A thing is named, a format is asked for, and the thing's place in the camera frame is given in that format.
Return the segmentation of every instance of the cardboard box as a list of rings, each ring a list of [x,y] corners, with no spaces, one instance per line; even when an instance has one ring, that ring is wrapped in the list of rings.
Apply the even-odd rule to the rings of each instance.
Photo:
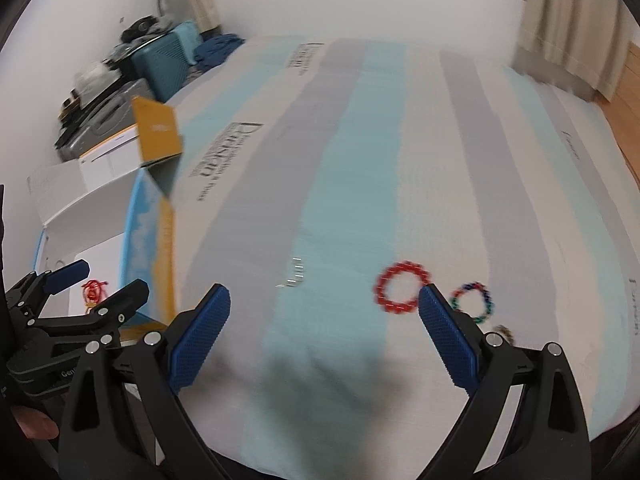
[[[34,172],[30,193],[43,225],[34,270],[89,263],[88,280],[107,282],[108,295],[140,278],[147,304],[131,320],[145,330],[175,317],[174,212],[156,180],[182,151],[173,109],[133,99],[136,125],[105,140],[79,160]],[[43,316],[79,316],[87,306],[82,283],[53,296]]]

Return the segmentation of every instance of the blue gripper pad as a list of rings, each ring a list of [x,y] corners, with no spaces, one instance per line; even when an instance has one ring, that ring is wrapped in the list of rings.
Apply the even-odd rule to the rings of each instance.
[[[168,383],[174,394],[190,386],[218,338],[231,310],[231,296],[222,285],[212,288],[196,308],[198,313],[169,357]]]
[[[46,294],[57,294],[86,279],[88,275],[89,264],[84,260],[78,260],[47,276],[44,282],[44,292]]]
[[[449,313],[450,306],[429,286],[418,296],[418,313],[453,383],[471,396],[480,383],[478,356]]]

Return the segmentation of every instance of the gray suitcase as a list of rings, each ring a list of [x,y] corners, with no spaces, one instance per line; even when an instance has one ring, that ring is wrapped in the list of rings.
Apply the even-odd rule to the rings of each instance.
[[[82,122],[78,132],[63,146],[58,153],[62,160],[73,160],[103,140],[136,122],[133,117],[131,99],[133,96],[153,99],[154,95],[144,79],[125,83],[122,88],[106,98]]]

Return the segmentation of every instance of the wooden panel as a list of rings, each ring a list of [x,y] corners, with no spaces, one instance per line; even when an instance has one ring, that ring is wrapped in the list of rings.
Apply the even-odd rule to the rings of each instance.
[[[609,121],[626,164],[640,187],[640,47],[630,44],[625,69],[611,102],[599,93],[594,100]]]

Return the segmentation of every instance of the striped bed sheet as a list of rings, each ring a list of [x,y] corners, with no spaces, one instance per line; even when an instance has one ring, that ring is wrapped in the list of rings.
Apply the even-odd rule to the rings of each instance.
[[[300,37],[249,41],[170,104],[177,304],[232,297],[181,393],[217,452],[289,480],[418,476],[466,394],[417,313],[376,303],[405,260],[445,297],[484,284],[485,332],[558,341],[592,438],[638,406],[640,193],[595,105],[450,52]]]

